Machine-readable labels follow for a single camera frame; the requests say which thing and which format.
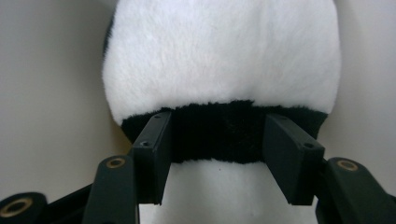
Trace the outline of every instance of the beige background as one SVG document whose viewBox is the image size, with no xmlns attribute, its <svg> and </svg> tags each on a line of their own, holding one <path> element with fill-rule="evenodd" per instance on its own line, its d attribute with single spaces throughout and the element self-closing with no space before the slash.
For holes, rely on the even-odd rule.
<svg viewBox="0 0 396 224">
<path fill-rule="evenodd" d="M 50 202 L 91 183 L 130 147 L 101 80 L 115 1 L 0 1 L 0 200 L 39 191 Z M 320 131 L 326 156 L 366 165 L 396 195 L 396 2 L 335 0 L 343 69 Z"/>
</svg>

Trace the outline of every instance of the white plush body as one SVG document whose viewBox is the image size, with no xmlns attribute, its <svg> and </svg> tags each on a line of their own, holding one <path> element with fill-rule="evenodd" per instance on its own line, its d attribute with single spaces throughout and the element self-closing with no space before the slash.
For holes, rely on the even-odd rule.
<svg viewBox="0 0 396 224">
<path fill-rule="evenodd" d="M 140 205 L 142 224 L 314 224 L 315 207 L 291 206 L 262 162 L 172 164 L 163 205 Z"/>
<path fill-rule="evenodd" d="M 121 124 L 233 100 L 329 113 L 339 69 L 332 0 L 120 0 L 103 79 Z"/>
</svg>

